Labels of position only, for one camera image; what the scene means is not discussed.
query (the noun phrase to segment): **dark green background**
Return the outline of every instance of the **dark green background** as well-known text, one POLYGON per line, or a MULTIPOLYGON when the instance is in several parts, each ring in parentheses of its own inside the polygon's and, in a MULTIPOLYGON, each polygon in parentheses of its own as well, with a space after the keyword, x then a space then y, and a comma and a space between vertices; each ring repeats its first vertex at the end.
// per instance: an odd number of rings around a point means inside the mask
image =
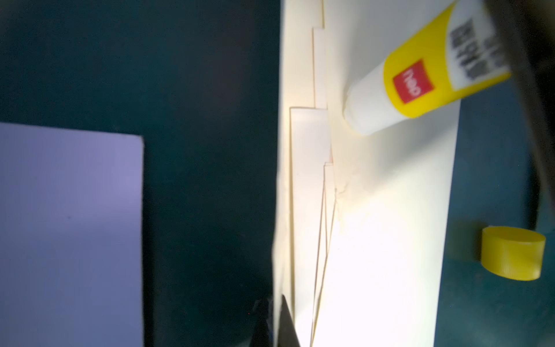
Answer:
POLYGON ((0 1, 0 121, 140 134, 146 345, 229 346, 271 294, 279 0, 0 1))
POLYGON ((461 100, 436 347, 555 346, 555 224, 530 147, 512 80, 461 100), (488 225, 546 236, 539 279, 510 280, 482 267, 488 225))

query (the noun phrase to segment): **deli logo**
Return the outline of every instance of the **deli logo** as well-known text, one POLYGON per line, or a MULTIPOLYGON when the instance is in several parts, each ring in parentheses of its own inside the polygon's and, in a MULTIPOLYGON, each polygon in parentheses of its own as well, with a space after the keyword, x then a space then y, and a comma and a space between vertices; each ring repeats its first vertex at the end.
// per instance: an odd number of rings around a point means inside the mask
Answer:
POLYGON ((393 77, 393 84, 405 104, 433 90, 432 82, 426 75, 421 59, 393 77))

